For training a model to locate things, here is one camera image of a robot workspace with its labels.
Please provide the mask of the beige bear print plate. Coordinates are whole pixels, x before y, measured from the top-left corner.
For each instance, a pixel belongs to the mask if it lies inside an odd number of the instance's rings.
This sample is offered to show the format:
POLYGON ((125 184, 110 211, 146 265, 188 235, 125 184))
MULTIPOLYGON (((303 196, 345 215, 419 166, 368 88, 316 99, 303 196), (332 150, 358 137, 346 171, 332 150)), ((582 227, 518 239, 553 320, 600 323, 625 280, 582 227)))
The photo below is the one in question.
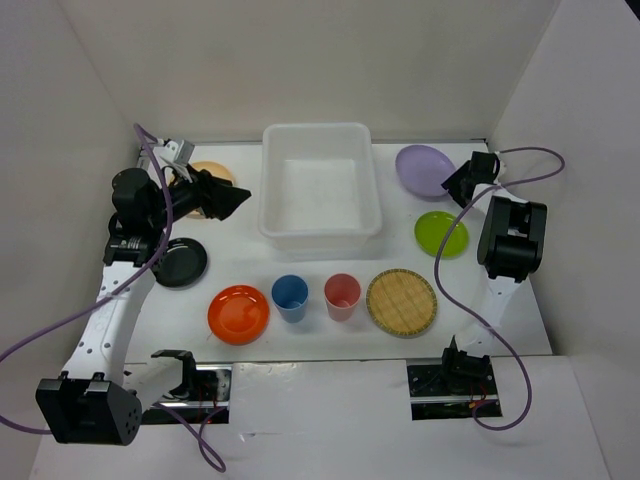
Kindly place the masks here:
MULTIPOLYGON (((224 178, 225 179, 225 186, 235 186, 235 177, 233 176, 233 174, 231 173, 231 171, 225 167, 224 165, 221 165, 219 163, 213 162, 213 161, 200 161, 200 162, 195 162, 191 164, 191 167, 193 169, 206 169, 208 170, 212 175, 220 177, 220 178, 224 178)), ((193 183, 192 182, 192 174, 191 174, 191 183, 189 184, 188 188, 189 191, 191 193, 194 193, 195 195, 200 195, 204 193, 205 188, 207 186, 213 186, 213 185, 204 185, 201 186, 197 183, 193 183)))

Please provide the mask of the lilac plastic plate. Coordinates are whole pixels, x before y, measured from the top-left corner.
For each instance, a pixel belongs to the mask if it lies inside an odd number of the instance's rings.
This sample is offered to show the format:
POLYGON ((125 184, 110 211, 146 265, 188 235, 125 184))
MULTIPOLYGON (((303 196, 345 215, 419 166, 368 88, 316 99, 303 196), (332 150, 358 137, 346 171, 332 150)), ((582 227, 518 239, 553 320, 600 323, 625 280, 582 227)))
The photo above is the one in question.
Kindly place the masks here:
POLYGON ((402 148, 396 156, 395 168, 401 185, 408 192, 428 200, 447 195, 442 183, 456 171, 447 155, 427 145, 402 148))

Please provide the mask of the lime green plate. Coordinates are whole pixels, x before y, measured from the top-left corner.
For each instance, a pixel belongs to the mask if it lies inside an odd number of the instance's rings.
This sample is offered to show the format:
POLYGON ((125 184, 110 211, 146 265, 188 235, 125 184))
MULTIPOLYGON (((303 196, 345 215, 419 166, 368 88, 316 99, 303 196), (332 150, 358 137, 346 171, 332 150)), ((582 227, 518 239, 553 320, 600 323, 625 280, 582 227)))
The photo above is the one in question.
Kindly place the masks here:
MULTIPOLYGON (((444 211, 430 211, 421 215, 414 225, 417 245, 423 252, 435 257, 454 220, 454 215, 444 211)), ((442 257, 450 259, 462 255, 469 245, 469 240, 466 226, 459 222, 444 246, 442 257)))

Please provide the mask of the black plastic plate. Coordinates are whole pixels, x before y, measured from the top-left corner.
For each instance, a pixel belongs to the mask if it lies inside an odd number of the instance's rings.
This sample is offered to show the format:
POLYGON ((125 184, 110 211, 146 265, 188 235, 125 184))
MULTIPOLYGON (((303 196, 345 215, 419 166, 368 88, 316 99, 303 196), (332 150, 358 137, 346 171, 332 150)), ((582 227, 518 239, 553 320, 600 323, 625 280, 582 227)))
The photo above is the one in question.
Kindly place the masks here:
POLYGON ((177 238, 169 242, 152 271, 158 284, 179 289, 198 282, 207 267, 208 255, 200 242, 191 238, 177 238))

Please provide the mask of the blue plastic cup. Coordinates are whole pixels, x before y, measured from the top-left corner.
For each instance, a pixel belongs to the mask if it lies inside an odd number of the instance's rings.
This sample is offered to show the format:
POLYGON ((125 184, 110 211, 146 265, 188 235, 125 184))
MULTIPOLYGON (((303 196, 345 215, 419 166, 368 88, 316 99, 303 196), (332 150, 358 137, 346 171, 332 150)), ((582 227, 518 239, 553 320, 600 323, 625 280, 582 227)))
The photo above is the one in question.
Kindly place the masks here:
POLYGON ((309 288, 303 278, 284 275, 274 282, 271 298, 284 321, 298 323, 306 314, 309 288))

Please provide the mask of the pink plastic cup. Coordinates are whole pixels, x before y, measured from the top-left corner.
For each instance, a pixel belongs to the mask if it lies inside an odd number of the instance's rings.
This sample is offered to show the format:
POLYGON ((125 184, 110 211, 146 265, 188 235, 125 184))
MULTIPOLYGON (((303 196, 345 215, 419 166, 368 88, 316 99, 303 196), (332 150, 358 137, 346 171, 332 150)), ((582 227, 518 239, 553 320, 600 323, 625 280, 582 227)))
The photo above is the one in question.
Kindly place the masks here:
POLYGON ((337 273, 325 282, 324 297, 329 317, 343 322, 354 314, 361 297, 361 286, 355 277, 337 273))

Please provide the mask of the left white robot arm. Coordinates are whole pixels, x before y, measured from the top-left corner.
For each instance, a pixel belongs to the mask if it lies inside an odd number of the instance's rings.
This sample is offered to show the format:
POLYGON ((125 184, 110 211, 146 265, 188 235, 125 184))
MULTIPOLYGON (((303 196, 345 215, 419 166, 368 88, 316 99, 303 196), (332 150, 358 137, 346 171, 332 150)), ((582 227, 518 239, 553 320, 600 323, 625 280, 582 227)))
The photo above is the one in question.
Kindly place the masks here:
POLYGON ((187 170, 161 191, 148 173, 129 168, 112 180, 115 213, 109 222, 100 307, 89 317, 80 342, 55 379, 40 381, 36 402, 55 440, 62 444, 130 444, 143 413, 164 394, 192 397, 199 387, 195 359, 187 350, 160 350, 135 371, 125 359, 142 305, 156 277, 169 219, 199 209, 224 220, 250 191, 207 171, 187 170))

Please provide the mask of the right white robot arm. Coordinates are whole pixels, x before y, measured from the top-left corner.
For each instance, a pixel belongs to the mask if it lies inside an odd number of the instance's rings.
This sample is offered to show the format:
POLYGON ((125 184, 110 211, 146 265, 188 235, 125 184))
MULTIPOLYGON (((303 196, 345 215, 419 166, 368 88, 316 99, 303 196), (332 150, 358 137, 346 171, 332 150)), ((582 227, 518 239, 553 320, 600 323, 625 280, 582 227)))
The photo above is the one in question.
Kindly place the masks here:
POLYGON ((538 270, 543 255, 547 206, 525 201, 499 190, 473 199, 497 183, 502 164, 496 153, 474 152, 442 187, 461 207, 468 205, 485 215, 477 247, 477 261, 488 276, 480 315, 475 323, 454 336, 443 352, 438 380, 450 393, 462 392, 489 371, 489 348, 501 330, 511 297, 529 274, 538 270))

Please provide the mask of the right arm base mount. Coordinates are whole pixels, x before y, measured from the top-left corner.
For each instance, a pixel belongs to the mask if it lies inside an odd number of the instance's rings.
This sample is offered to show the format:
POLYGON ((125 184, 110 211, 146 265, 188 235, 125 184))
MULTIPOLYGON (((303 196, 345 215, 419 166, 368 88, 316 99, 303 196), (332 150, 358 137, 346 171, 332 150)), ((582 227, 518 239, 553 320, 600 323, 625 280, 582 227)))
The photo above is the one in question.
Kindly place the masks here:
POLYGON ((482 380, 472 379, 449 385, 440 364, 407 365, 411 416, 413 421, 466 419, 479 408, 479 418, 502 416, 493 369, 482 380))

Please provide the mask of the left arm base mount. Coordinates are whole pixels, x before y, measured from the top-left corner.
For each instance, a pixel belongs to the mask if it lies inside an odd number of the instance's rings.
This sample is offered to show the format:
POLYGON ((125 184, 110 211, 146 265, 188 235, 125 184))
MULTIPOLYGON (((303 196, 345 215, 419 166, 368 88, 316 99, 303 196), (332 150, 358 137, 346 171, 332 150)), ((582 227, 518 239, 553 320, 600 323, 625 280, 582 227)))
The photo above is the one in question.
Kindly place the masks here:
POLYGON ((193 384, 179 393, 165 393, 158 403, 172 410, 191 426, 229 423, 232 386, 231 364, 198 364, 193 384))

